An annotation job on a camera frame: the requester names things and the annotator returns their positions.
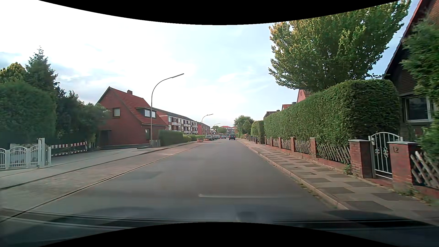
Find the red brick house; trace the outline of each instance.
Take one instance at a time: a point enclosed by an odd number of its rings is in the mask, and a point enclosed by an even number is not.
[[[299,89],[299,93],[297,93],[297,100],[296,102],[299,103],[302,100],[306,99],[308,96],[310,96],[310,93],[303,90],[303,89]]]
[[[400,64],[408,57],[408,50],[403,50],[404,39],[412,33],[413,26],[426,17],[426,13],[430,13],[432,19],[438,22],[439,0],[420,0],[384,76],[384,79],[393,82],[399,93],[402,113],[399,135],[407,141],[414,141],[415,135],[422,134],[422,127],[430,126],[432,112],[437,110],[437,106],[428,98],[414,94],[416,81]]]
[[[100,127],[99,146],[149,144],[151,107],[143,98],[130,90],[123,92],[108,87],[98,103],[111,111],[111,118]],[[159,130],[167,127],[153,109],[153,139],[157,139]]]

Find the paved sidewalk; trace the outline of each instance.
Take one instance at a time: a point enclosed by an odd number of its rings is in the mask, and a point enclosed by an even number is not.
[[[338,209],[393,214],[439,225],[439,207],[265,145],[238,140]]]
[[[173,147],[178,147],[191,143],[196,143],[196,142],[179,143],[179,144],[169,145],[160,148],[133,149],[131,152],[118,153],[115,155],[109,154],[106,156],[97,156],[90,159],[79,158],[76,161],[72,160],[69,163],[60,163],[60,164],[55,163],[55,165],[52,165],[51,167],[46,167],[41,169],[17,169],[17,170],[0,171],[0,190],[12,188],[15,186],[20,186],[30,182],[38,181],[45,178],[50,178],[53,176],[58,176],[73,171],[78,171],[84,168],[93,167],[96,165],[101,165],[116,160],[123,160],[126,158],[143,155],[151,152],[156,152],[164,149],[170,149]]]

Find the roof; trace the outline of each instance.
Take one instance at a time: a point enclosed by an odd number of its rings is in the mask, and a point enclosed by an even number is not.
[[[387,65],[383,78],[386,78],[386,74],[392,73],[397,68],[399,62],[401,61],[401,57],[404,54],[402,47],[404,39],[410,35],[410,31],[412,30],[413,26],[425,17],[425,10],[428,8],[431,2],[432,0],[420,0],[417,4],[416,10],[414,11],[412,18],[410,19],[410,22],[404,31],[403,37],[399,41],[398,47],[393,53],[390,63]]]
[[[264,118],[266,118],[268,115],[273,114],[273,113],[276,113],[276,112],[277,112],[277,111],[274,111],[274,112],[267,112],[267,113],[265,113]]]
[[[162,113],[165,113],[165,114],[167,114],[168,116],[173,116],[173,117],[181,118],[181,119],[184,119],[184,120],[189,120],[189,121],[192,121],[192,122],[196,122],[195,120],[190,119],[190,118],[188,118],[187,116],[183,116],[183,115],[175,114],[175,113],[172,113],[172,112],[168,112],[168,111],[160,110],[160,109],[155,108],[155,107],[153,107],[152,109],[153,109],[153,110],[156,110],[156,111],[161,111]]]
[[[283,104],[282,110],[287,109],[288,107],[292,106],[293,104]]]
[[[113,91],[118,98],[122,101],[122,103],[130,110],[130,112],[143,124],[150,124],[151,119],[147,116],[140,114],[140,112],[136,109],[137,107],[147,107],[150,108],[150,105],[145,101],[145,99],[140,98],[138,96],[128,94],[126,92],[117,90],[112,87],[108,87],[104,94],[99,99],[98,103],[104,98],[108,91]],[[153,124],[158,125],[168,125],[161,118],[156,117],[156,119],[152,120]]]

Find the lamp post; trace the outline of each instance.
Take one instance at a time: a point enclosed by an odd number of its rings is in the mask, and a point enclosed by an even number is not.
[[[215,125],[217,125],[217,124],[220,124],[220,123],[216,123],[216,124],[214,124],[213,126],[215,126]],[[212,129],[213,129],[213,126],[212,126]],[[214,129],[215,130],[215,129]],[[216,132],[216,130],[215,130],[215,132]]]
[[[204,117],[201,118],[201,134],[203,134],[203,119],[204,119]]]
[[[177,76],[173,76],[173,77],[170,77],[170,78],[166,78],[166,79],[164,79],[164,80],[167,80],[167,79],[171,79],[171,78],[175,78],[175,77],[177,77]],[[149,116],[150,116],[150,119],[151,119],[151,129],[149,130],[149,145],[153,148],[153,146],[152,146],[152,94],[154,93],[154,89],[152,90],[152,93],[151,93],[151,109],[150,109],[150,112],[149,112]]]

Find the window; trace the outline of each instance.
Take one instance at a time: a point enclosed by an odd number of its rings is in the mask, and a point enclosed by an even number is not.
[[[113,108],[113,116],[120,116],[120,108]]]
[[[431,121],[432,112],[434,111],[433,103],[426,97],[410,97],[404,99],[406,120]]]

